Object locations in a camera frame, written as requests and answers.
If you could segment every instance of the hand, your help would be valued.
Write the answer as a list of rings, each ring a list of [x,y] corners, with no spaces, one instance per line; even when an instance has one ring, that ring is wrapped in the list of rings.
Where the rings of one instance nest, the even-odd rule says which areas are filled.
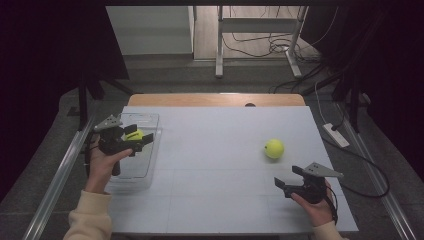
[[[128,157],[132,153],[132,149],[127,149],[115,155],[106,155],[96,146],[99,145],[99,136],[90,146],[90,174],[85,185],[86,192],[104,194],[106,184],[112,176],[112,169],[115,163],[121,159]]]
[[[325,184],[327,185],[327,196],[331,201],[333,201],[330,191],[331,186],[327,180],[325,180]],[[302,206],[303,209],[305,209],[306,213],[308,213],[312,226],[318,227],[333,221],[330,206],[324,199],[317,204],[311,204],[296,193],[292,193],[291,197],[295,202]]]

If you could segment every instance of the power strip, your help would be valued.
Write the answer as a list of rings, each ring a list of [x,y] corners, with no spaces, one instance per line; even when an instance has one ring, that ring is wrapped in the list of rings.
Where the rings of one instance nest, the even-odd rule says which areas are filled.
[[[327,123],[323,125],[325,131],[330,135],[330,137],[340,146],[340,147],[347,147],[349,146],[349,143],[347,140],[339,133],[339,131],[335,130],[333,131],[331,128],[333,127],[333,124]]]

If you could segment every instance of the tennis ball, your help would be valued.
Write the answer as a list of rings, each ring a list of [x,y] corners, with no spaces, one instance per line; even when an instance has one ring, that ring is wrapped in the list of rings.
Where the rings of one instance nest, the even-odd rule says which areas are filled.
[[[270,139],[265,145],[265,154],[272,159],[280,158],[284,153],[284,145],[278,139]]]
[[[140,129],[137,129],[137,131],[125,135],[125,141],[141,140],[143,138],[143,135],[144,135],[143,132]]]

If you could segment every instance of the sweater sleeve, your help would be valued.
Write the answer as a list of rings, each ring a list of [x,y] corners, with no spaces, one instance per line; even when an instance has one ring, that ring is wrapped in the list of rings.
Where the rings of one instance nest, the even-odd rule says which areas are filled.
[[[337,231],[334,221],[331,221],[319,227],[314,227],[313,229],[317,240],[348,240],[347,238],[342,238],[342,236],[340,236],[340,233]]]
[[[69,213],[70,229],[64,239],[110,239],[112,220],[108,207],[112,196],[81,191],[75,210]]]

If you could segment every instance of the cable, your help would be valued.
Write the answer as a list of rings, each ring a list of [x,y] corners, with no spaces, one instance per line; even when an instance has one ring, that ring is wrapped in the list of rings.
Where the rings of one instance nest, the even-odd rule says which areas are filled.
[[[277,86],[271,86],[271,87],[268,89],[268,93],[271,93],[271,88],[274,88],[273,93],[275,94],[279,88],[281,88],[281,87],[283,87],[283,86],[286,86],[286,85],[288,85],[288,84],[292,84],[292,83],[294,83],[294,85],[291,87],[291,91],[290,91],[291,93],[293,93],[293,90],[294,90],[297,86],[299,86],[299,85],[300,85],[302,82],[304,82],[305,80],[307,80],[307,79],[309,79],[309,78],[311,78],[311,77],[315,76],[316,74],[318,74],[318,73],[319,73],[322,69],[324,69],[324,67],[325,67],[325,65],[323,65],[323,63],[320,63],[320,64],[318,64],[318,65],[317,65],[314,69],[312,69],[309,73],[305,74],[305,75],[302,77],[302,79],[294,80],[294,81],[290,81],[290,82],[284,82],[284,83],[281,83],[281,84],[279,84],[279,85],[277,85]]]
[[[317,84],[318,84],[318,81],[315,82],[315,95],[317,96],[319,114],[321,115],[322,121],[324,121],[324,123],[327,124],[327,121],[325,121],[324,115],[322,115],[322,112],[321,112],[321,104],[319,103]]]
[[[289,6],[286,6],[287,7],[287,12],[290,14],[290,17],[292,17],[293,18],[293,15],[291,15],[291,12],[290,12],[290,8],[289,8]]]
[[[271,35],[271,33],[269,34],[269,38],[268,38],[268,42],[269,42],[269,49],[268,49],[268,51],[270,51],[270,52],[274,52],[274,53],[284,53],[284,52],[286,52],[289,48],[289,46],[290,45],[288,45],[288,44],[276,44],[275,42],[276,41],[286,41],[286,42],[291,42],[290,40],[288,40],[288,39],[285,39],[285,38],[277,38],[277,39],[274,39],[274,40],[272,40],[271,41],[271,38],[272,37],[275,37],[275,36],[272,36]]]
[[[333,196],[334,196],[334,200],[336,201],[336,205],[335,205],[335,207],[336,207],[336,211],[339,209],[339,202],[337,201],[337,196],[336,196],[336,193],[333,191],[333,189],[331,189],[330,187],[328,187],[327,186],[327,188],[328,189],[330,189],[330,191],[331,191],[331,193],[333,194]]]
[[[312,47],[313,45],[315,45],[315,44],[317,44],[317,43],[319,43],[325,36],[327,36],[327,34],[328,34],[328,32],[330,31],[330,29],[331,29],[331,27],[333,26],[333,24],[334,24],[334,20],[336,19],[336,16],[337,16],[337,12],[339,11],[339,7],[337,7],[336,8],[336,12],[334,13],[334,17],[333,17],[333,20],[331,20],[331,23],[330,23],[330,26],[328,27],[328,29],[327,29],[327,31],[325,32],[325,34],[318,40],[318,41],[316,41],[316,42],[314,42],[314,43],[312,43],[312,44],[309,44],[309,46],[306,46],[306,47],[304,47],[304,48],[302,48],[302,49],[305,49],[305,48],[308,48],[308,47]]]
[[[246,55],[248,55],[248,56],[251,56],[251,57],[266,57],[266,56],[268,56],[268,55],[273,54],[273,52],[269,52],[269,53],[264,54],[264,55],[253,55],[253,54],[250,54],[250,53],[247,53],[247,52],[244,52],[244,51],[238,50],[238,49],[230,48],[230,47],[227,45],[227,43],[225,42],[225,38],[224,38],[224,36],[222,36],[222,41],[224,42],[224,45],[225,45],[228,49],[230,49],[230,50],[232,50],[232,51],[236,51],[236,52],[244,53],[244,54],[246,54]]]
[[[324,196],[324,200],[327,202],[328,206],[330,207],[331,215],[333,217],[334,224],[337,224],[337,221],[339,220],[339,216],[337,215],[337,209],[338,209],[337,196],[334,193],[333,189],[329,188],[328,186],[327,186],[327,188],[330,189],[330,191],[333,193],[334,199],[336,200],[336,205],[334,205],[333,201],[331,201],[331,199],[328,197],[328,195]]]
[[[234,36],[234,33],[232,33],[232,34],[233,34],[234,40],[236,40],[237,42],[248,42],[248,41],[254,41],[254,40],[261,40],[261,39],[269,39],[269,36],[267,36],[267,37],[257,37],[257,38],[248,38],[248,39],[236,39],[236,37]],[[291,33],[275,35],[275,36],[272,36],[272,37],[285,37],[285,36],[288,36],[288,35],[291,35]]]
[[[99,146],[97,145],[97,146],[95,146],[95,147],[92,147],[92,148],[90,148],[90,149],[88,149],[88,151],[91,151],[91,150],[93,150],[93,149],[95,149],[95,148],[98,148]]]
[[[299,44],[296,44],[296,46],[298,47],[298,52],[296,51],[296,49],[293,51],[294,56],[296,57],[296,61],[303,62],[303,63],[321,63],[321,62],[324,62],[324,60],[326,60],[326,59],[323,59],[322,57],[318,57],[317,59],[308,60],[308,59],[303,57],[302,50],[301,50]]]
[[[360,196],[362,196],[362,197],[367,197],[367,198],[382,198],[382,197],[384,197],[384,196],[386,196],[388,193],[389,193],[389,191],[390,191],[390,182],[389,182],[389,178],[387,177],[387,175],[386,175],[386,173],[377,165],[377,164],[375,164],[375,163],[373,163],[373,162],[371,162],[370,160],[368,160],[368,159],[366,159],[365,157],[363,157],[363,156],[361,156],[361,155],[358,155],[358,154],[356,154],[356,153],[354,153],[354,152],[351,152],[351,151],[349,151],[349,150],[346,150],[346,149],[344,149],[344,148],[340,148],[339,146],[337,146],[337,145],[335,145],[335,144],[333,144],[332,142],[330,142],[330,141],[328,141],[327,139],[325,139],[325,138],[323,138],[323,137],[321,137],[322,138],[322,140],[324,140],[327,144],[329,144],[329,145],[331,145],[331,146],[333,146],[333,147],[335,147],[335,148],[337,148],[337,149],[339,149],[339,150],[341,150],[341,151],[343,151],[343,152],[345,152],[345,153],[347,153],[347,154],[350,154],[350,155],[353,155],[353,156],[355,156],[355,157],[358,157],[358,158],[360,158],[361,160],[363,160],[363,161],[365,161],[365,162],[367,162],[368,164],[370,164],[371,166],[373,166],[375,169],[377,169],[380,173],[381,173],[381,175],[383,176],[383,178],[384,178],[384,181],[386,182],[386,190],[382,193],[382,194],[379,194],[379,195],[368,195],[368,194],[365,194],[365,193],[361,193],[361,192],[359,192],[359,191],[357,191],[357,190],[354,190],[354,189],[352,189],[352,188],[350,188],[350,187],[348,187],[348,186],[346,186],[346,185],[344,185],[344,184],[342,184],[342,183],[340,183],[340,186],[342,186],[343,188],[346,188],[347,190],[349,190],[349,191],[351,191],[351,192],[353,192],[353,193],[355,193],[355,194],[358,194],[358,195],[360,195]]]
[[[316,44],[316,43],[318,43],[319,41],[321,41],[324,37],[325,37],[325,35],[327,35],[328,34],[328,32],[329,32],[329,30],[330,30],[330,28],[332,27],[331,25],[333,25],[334,24],[334,21],[335,21],[335,17],[336,17],[336,14],[334,15],[334,17],[333,17],[333,21],[332,21],[332,23],[330,24],[330,27],[327,29],[327,32],[323,35],[323,37],[321,37],[321,39],[320,40],[318,40],[318,41],[316,41],[316,42],[314,42],[314,43],[312,43],[312,44],[310,44],[310,45],[308,45],[308,46],[306,46],[306,47],[303,47],[303,48],[299,48],[299,50],[298,50],[298,52],[299,52],[299,54],[301,55],[301,51],[303,50],[303,49],[305,49],[305,48],[308,48],[308,47],[310,47],[310,46],[313,46],[314,44]],[[345,46],[343,47],[343,48],[341,48],[341,49],[339,49],[339,50],[337,50],[336,52],[334,52],[334,53],[332,53],[330,56],[327,56],[326,57],[326,60],[330,60],[330,59],[335,59],[336,57],[338,58],[338,59],[342,59],[342,57],[339,57],[340,55],[342,55],[342,54],[344,54],[344,53],[349,53],[350,51],[350,49],[351,49],[351,47],[352,47],[352,44],[355,42],[355,41],[357,41],[357,39],[358,39],[358,37],[360,37],[361,35],[363,35],[363,32],[367,29],[367,27],[373,22],[373,20],[374,20],[374,18],[373,17],[369,17],[366,21],[364,21],[363,22],[363,26],[361,26],[360,28],[357,28],[357,31],[356,31],[356,33],[355,33],[355,35],[353,35],[352,37],[350,37],[349,38],[349,40],[348,40],[348,42],[345,44]]]
[[[337,124],[337,125],[332,126],[331,127],[331,130],[336,131],[337,128],[339,128],[344,123],[345,114],[346,114],[346,110],[344,110],[343,113],[342,113],[342,120],[340,121],[340,123]]]
[[[269,6],[265,6],[265,12],[264,13],[262,13],[262,15],[259,17],[259,18],[262,18],[264,15],[265,15],[265,13],[266,13],[266,9],[268,8]]]
[[[281,6],[278,6],[277,15],[275,16],[275,18],[278,18],[278,14],[280,13],[280,8],[281,8]]]

